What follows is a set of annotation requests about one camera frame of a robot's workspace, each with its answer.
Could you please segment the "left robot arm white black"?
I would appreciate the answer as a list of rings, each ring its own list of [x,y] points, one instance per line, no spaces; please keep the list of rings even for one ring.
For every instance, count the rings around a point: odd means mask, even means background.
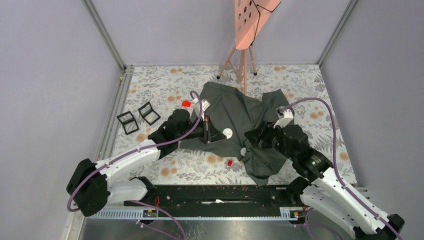
[[[147,183],[137,177],[121,183],[118,179],[174,152],[181,140],[198,139],[203,144],[211,144],[232,135],[230,128],[215,127],[207,115],[191,121],[187,110],[177,109],[147,139],[129,151],[97,162],[88,158],[81,160],[66,187],[70,195],[67,209],[81,211],[89,217],[107,205],[124,201],[139,201],[148,206],[154,202],[155,192]]]

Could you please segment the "dark grey t-shirt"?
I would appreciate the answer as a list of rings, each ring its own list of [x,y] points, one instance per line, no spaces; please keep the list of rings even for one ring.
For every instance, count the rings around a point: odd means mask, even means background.
[[[180,144],[182,149],[205,151],[219,157],[236,157],[244,163],[246,173],[259,186],[265,186],[269,177],[276,175],[287,158],[274,149],[252,146],[245,132],[257,128],[262,122],[278,120],[276,109],[287,106],[288,100],[281,90],[262,94],[261,100],[244,95],[235,87],[208,82],[203,86],[201,99],[210,102],[205,115],[210,117],[214,127],[222,132],[232,129],[230,139],[204,144],[199,139],[188,139]],[[240,150],[246,148],[245,156]]]

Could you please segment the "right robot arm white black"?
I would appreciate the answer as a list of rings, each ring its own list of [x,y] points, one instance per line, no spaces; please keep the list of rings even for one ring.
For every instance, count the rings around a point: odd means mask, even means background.
[[[299,125],[263,122],[245,137],[263,150],[274,149],[292,161],[299,174],[287,187],[287,201],[302,203],[325,215],[356,240],[396,240],[405,221],[371,203],[336,174],[332,162],[312,148]]]

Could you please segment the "round brooch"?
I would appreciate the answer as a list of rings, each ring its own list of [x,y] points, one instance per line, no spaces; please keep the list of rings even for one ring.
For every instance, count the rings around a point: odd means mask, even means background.
[[[230,139],[233,136],[233,131],[231,128],[225,128],[222,134],[225,135],[226,139]]]
[[[247,152],[247,150],[246,150],[246,148],[244,147],[244,148],[242,148],[242,149],[240,150],[240,155],[241,155],[242,157],[244,157],[244,156],[245,156],[245,154],[246,154],[246,152]]]

